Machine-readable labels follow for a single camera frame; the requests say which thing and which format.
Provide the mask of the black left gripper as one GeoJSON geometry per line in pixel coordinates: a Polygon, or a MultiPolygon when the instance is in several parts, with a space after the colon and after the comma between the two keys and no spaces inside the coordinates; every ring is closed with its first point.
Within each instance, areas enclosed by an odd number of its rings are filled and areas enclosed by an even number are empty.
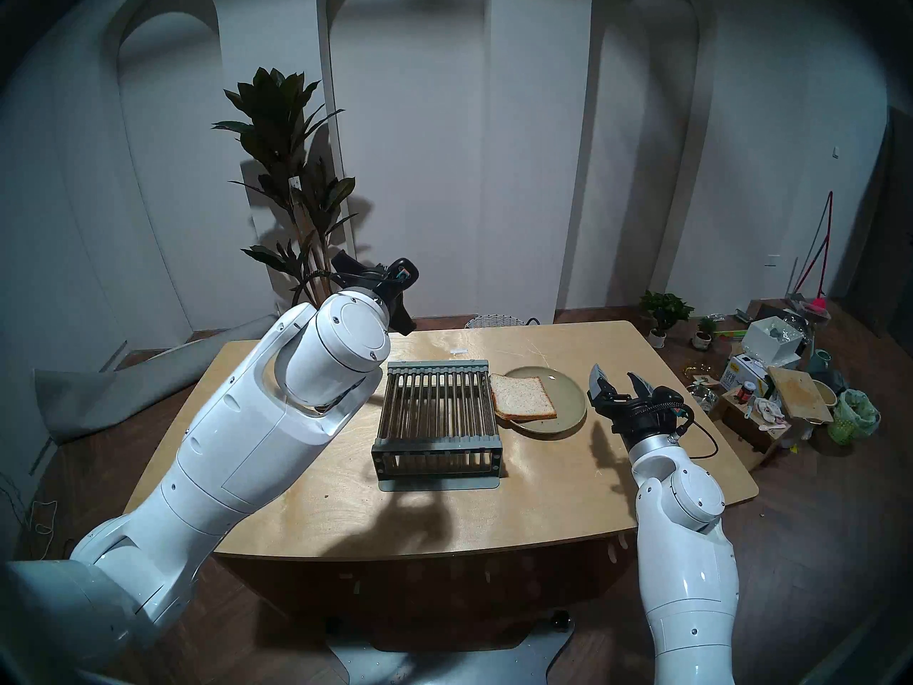
{"type": "Polygon", "coordinates": [[[331,260],[331,280],[341,290],[363,290],[372,294],[388,313],[388,329],[408,336],[416,323],[404,308],[404,293],[417,281],[417,267],[408,258],[399,258],[389,266],[365,266],[345,251],[331,260]]]}

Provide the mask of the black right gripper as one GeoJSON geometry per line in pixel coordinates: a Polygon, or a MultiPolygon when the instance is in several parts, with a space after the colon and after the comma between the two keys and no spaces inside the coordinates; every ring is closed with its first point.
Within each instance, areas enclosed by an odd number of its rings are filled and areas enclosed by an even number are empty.
{"type": "Polygon", "coordinates": [[[627,373],[637,398],[618,395],[599,364],[589,375],[587,395],[596,413],[609,420],[611,432],[623,443],[649,437],[683,437],[694,424],[694,412],[677,391],[656,391],[634,372],[627,373]]]}

